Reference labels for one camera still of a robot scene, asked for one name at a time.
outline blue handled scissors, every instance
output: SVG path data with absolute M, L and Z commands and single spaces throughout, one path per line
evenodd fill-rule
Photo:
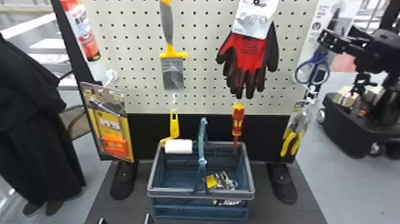
M 330 76 L 327 59 L 328 50 L 320 45 L 309 60 L 304 61 L 296 68 L 295 80 L 308 87 L 326 82 Z

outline blue basket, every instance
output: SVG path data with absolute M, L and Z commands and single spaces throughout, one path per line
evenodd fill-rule
M 246 220 L 255 188 L 245 144 L 235 148 L 232 142 L 198 143 L 193 143 L 192 154 L 166 154 L 158 146 L 147 187 L 155 218 Z M 207 160 L 204 170 L 199 168 L 201 151 Z M 204 176 L 222 171 L 237 182 L 236 190 L 207 189 Z M 219 206 L 215 200 L 243 202 Z

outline white pegboard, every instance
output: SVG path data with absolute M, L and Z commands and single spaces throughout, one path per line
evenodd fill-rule
M 159 0 L 84 0 L 102 62 L 118 71 L 114 87 L 125 93 L 128 113 L 169 113 L 172 92 L 163 88 L 159 53 L 165 51 Z M 280 0 L 273 20 L 279 66 L 267 72 L 265 90 L 246 101 L 246 114 L 289 114 L 304 88 L 291 81 L 316 0 Z M 230 31 L 238 0 L 172 0 L 174 46 L 186 51 L 185 90 L 179 113 L 230 114 L 235 101 L 215 62 Z

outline pliers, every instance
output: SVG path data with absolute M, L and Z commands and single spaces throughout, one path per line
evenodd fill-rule
M 293 123 L 289 125 L 289 127 L 285 130 L 285 133 L 283 134 L 283 145 L 282 150 L 280 151 L 281 157 L 286 156 L 290 146 L 290 154 L 296 154 L 300 146 L 300 142 L 303 139 L 304 133 L 307 129 L 307 124 L 307 113 L 303 111 L 297 114 L 297 116 L 294 118 Z

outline basket handle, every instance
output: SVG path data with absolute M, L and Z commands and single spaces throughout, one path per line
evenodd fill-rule
M 203 181 L 203 178 L 205 179 L 205 175 L 206 175 L 205 165 L 207 164 L 207 160 L 204 158 L 204 142 L 208 143 L 207 133 L 205 130 L 206 124 L 207 124 L 207 119 L 205 117 L 203 117 L 200 120 L 198 139 L 197 139 L 198 151 L 199 151 L 199 160 L 198 160 L 199 169 L 197 170 L 197 174 L 196 174 L 196 182 L 195 182 L 195 186 L 193 187 L 193 192 L 192 192 L 193 194 L 195 194 L 198 191 L 197 186 L 199 184 L 199 181 Z M 208 192 L 206 181 L 204 181 L 204 185 L 205 185 L 205 188 L 204 188 L 205 193 L 210 194 Z

